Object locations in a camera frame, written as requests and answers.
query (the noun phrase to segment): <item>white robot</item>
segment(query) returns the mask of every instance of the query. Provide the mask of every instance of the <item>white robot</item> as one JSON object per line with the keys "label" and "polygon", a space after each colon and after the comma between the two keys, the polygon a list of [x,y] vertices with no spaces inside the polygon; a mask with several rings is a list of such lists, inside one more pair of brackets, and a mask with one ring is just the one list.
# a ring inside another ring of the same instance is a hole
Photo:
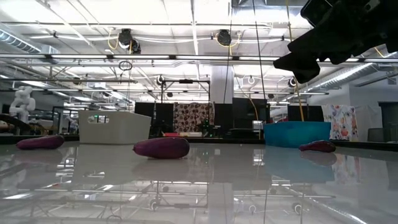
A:
{"label": "white robot", "polygon": [[30,97],[33,89],[30,86],[20,86],[18,89],[10,106],[10,116],[18,115],[18,119],[27,123],[29,112],[36,108],[36,101]]}

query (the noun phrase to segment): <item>blue container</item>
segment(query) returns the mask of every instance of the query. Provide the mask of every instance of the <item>blue container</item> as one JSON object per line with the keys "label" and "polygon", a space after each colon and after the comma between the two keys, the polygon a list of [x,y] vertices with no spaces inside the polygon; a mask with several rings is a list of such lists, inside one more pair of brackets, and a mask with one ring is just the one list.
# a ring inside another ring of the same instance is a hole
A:
{"label": "blue container", "polygon": [[288,121],[264,125],[266,145],[297,148],[313,141],[329,140],[331,123]]}

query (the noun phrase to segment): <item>purple sweet potato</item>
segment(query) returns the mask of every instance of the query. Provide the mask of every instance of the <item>purple sweet potato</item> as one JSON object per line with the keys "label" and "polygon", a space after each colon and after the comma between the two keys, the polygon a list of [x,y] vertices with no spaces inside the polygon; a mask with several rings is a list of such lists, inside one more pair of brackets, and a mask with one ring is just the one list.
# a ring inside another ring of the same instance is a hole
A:
{"label": "purple sweet potato", "polygon": [[314,141],[299,147],[300,151],[318,151],[318,152],[334,152],[336,146],[329,141]]}
{"label": "purple sweet potato", "polygon": [[189,153],[189,143],[184,138],[156,138],[141,141],[132,150],[154,159],[179,159]]}
{"label": "purple sweet potato", "polygon": [[17,143],[18,149],[56,149],[65,140],[62,136],[44,136],[41,138],[25,139]]}

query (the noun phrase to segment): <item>white column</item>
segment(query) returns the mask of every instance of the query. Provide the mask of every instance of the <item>white column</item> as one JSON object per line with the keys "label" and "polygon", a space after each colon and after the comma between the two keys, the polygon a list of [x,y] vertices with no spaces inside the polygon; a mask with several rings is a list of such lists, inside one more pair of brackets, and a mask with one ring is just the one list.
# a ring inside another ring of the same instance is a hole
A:
{"label": "white column", "polygon": [[234,96],[234,73],[232,66],[229,66],[228,74],[227,66],[213,66],[211,68],[210,87],[210,99],[212,102],[231,104]]}

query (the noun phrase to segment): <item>patterned fabric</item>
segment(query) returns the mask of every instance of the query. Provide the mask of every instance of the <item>patterned fabric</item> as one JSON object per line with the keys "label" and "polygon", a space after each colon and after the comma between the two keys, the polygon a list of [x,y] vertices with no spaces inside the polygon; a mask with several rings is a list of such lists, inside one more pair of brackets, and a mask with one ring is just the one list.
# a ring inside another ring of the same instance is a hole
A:
{"label": "patterned fabric", "polygon": [[[207,103],[174,103],[174,131],[200,132],[199,124],[208,117]],[[214,107],[210,104],[210,124],[214,124]]]}
{"label": "patterned fabric", "polygon": [[331,123],[330,139],[358,141],[355,108],[346,105],[322,106],[323,119]]}

